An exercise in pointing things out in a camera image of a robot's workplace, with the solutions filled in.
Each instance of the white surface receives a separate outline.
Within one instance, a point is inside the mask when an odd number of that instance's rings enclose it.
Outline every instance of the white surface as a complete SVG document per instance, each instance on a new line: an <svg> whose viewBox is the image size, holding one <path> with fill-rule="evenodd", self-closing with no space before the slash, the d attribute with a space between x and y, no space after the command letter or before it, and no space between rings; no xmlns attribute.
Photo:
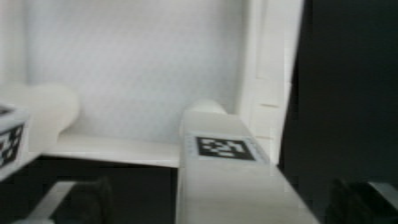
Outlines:
<svg viewBox="0 0 398 224"><path fill-rule="evenodd" d="M263 146L272 147L267 151L278 164L304 1L249 0L247 4L244 79L237 111Z"/></svg>
<svg viewBox="0 0 398 224"><path fill-rule="evenodd" d="M228 114L222 105L210 99L201 99L194 102L185 111L208 112L217 114Z"/></svg>
<svg viewBox="0 0 398 224"><path fill-rule="evenodd" d="M0 170L2 179L55 146L59 133L77 119L80 106L75 92L55 84L32 87L22 84L2 85L0 104L11 105L29 114L18 159ZM13 124L20 122L18 119L11 113L0 123Z"/></svg>
<svg viewBox="0 0 398 224"><path fill-rule="evenodd" d="M130 164L178 167L180 146L82 135L61 135L45 155Z"/></svg>
<svg viewBox="0 0 398 224"><path fill-rule="evenodd" d="M27 3L31 82L82 96L70 133L178 143L189 104L235 108L246 0Z"/></svg>
<svg viewBox="0 0 398 224"><path fill-rule="evenodd" d="M77 182L73 181L57 182L29 215L31 220L48 219L52 217L54 211L59 208L61 202L75 185Z"/></svg>
<svg viewBox="0 0 398 224"><path fill-rule="evenodd" d="M251 136L233 115L185 116L178 224L318 224L278 167L237 159L203 160L189 153L190 134Z"/></svg>

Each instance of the black surface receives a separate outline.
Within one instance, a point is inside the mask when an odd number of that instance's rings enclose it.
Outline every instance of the black surface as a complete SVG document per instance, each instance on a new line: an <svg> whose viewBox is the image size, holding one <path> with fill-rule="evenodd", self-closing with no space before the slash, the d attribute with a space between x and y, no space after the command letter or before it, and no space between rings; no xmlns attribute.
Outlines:
<svg viewBox="0 0 398 224"><path fill-rule="evenodd" d="M178 170L41 157L0 183L0 224L25 218L57 181L109 178L116 224L174 224Z"/></svg>
<svg viewBox="0 0 398 224"><path fill-rule="evenodd" d="M398 182L398 1L306 4L281 168L324 220L334 178Z"/></svg>

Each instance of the white wall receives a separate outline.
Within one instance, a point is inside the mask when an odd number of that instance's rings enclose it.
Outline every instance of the white wall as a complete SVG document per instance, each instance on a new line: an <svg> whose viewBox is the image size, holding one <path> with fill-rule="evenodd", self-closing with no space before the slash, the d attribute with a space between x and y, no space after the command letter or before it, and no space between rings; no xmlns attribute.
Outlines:
<svg viewBox="0 0 398 224"><path fill-rule="evenodd" d="M0 84L27 81L25 0L0 0Z"/></svg>
<svg viewBox="0 0 398 224"><path fill-rule="evenodd" d="M247 0L244 80L237 111L279 162L304 0Z"/></svg>
<svg viewBox="0 0 398 224"><path fill-rule="evenodd" d="M82 96L71 132L178 141L199 98L235 109L246 0L29 1L29 77Z"/></svg>

